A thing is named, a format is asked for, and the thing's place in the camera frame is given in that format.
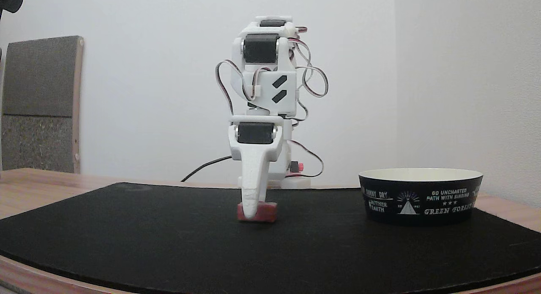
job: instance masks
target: black mat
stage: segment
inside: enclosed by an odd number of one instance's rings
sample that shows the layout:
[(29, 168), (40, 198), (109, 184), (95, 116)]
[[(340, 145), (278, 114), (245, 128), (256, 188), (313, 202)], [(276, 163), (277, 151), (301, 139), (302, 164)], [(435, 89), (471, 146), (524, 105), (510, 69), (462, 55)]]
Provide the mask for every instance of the black mat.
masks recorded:
[(475, 210), (445, 227), (366, 219), (359, 190), (271, 191), (273, 225), (239, 223), (238, 190), (120, 183), (0, 220), (0, 254), (139, 293), (449, 293), (541, 272), (541, 234)]

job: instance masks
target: wooden table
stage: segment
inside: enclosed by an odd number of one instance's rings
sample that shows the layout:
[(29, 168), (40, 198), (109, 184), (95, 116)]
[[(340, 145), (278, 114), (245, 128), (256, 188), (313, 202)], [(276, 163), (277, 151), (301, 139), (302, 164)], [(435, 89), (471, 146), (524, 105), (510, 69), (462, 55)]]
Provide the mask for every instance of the wooden table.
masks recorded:
[[(37, 169), (14, 169), (0, 173), (0, 219), (36, 209), (71, 196), (83, 194), (116, 182), (141, 184), (176, 185), (180, 182), (156, 182), (108, 177), (96, 177)], [(182, 184), (191, 187), (209, 185)], [(512, 201), (479, 194), (475, 207), (513, 223), (541, 232), (541, 209), (532, 208)], [(128, 292), (103, 288), (34, 269), (0, 256), (0, 280), (9, 287), (19, 288), (33, 294), (128, 294)], [(461, 294), (539, 294), (541, 273), (529, 277), (489, 286), (487, 288), (461, 292)]]

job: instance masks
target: gray panel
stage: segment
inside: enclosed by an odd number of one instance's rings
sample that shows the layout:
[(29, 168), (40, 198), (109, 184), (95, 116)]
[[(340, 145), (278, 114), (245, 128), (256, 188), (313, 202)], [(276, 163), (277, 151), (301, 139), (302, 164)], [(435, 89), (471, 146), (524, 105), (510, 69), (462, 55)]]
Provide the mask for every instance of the gray panel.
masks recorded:
[(2, 116), (3, 169), (74, 172), (71, 117)]
[(8, 45), (3, 113), (71, 117), (80, 36)]

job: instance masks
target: black power cable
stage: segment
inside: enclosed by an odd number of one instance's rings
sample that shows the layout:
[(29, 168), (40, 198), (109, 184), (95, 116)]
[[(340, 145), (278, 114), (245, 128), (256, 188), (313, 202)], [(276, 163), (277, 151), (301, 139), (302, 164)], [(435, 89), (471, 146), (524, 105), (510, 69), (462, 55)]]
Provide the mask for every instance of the black power cable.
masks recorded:
[(207, 162), (199, 167), (197, 167), (197, 169), (195, 169), (195, 171), (192, 171), (190, 174), (188, 174), (186, 177), (184, 177), (184, 179), (182, 179), (181, 182), (186, 182), (186, 180), (188, 180), (188, 178), (190, 178), (191, 176), (193, 176), (195, 173), (197, 173), (198, 171), (204, 169), (205, 167), (209, 166), (209, 165), (213, 165), (214, 163), (218, 163), (218, 162), (222, 162), (222, 161), (225, 161), (227, 159), (232, 159), (232, 157), (230, 155), (228, 155), (227, 157), (222, 157), (220, 159), (216, 159), (216, 160), (213, 160), (213, 161), (210, 161), (210, 162)]

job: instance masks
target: black and white bowl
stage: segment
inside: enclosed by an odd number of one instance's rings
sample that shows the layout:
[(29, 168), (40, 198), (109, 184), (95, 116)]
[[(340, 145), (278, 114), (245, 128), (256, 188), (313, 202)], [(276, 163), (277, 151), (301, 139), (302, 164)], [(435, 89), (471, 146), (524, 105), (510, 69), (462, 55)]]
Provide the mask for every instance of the black and white bowl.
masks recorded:
[(444, 225), (471, 217), (483, 174), (466, 169), (374, 169), (359, 174), (370, 219)]

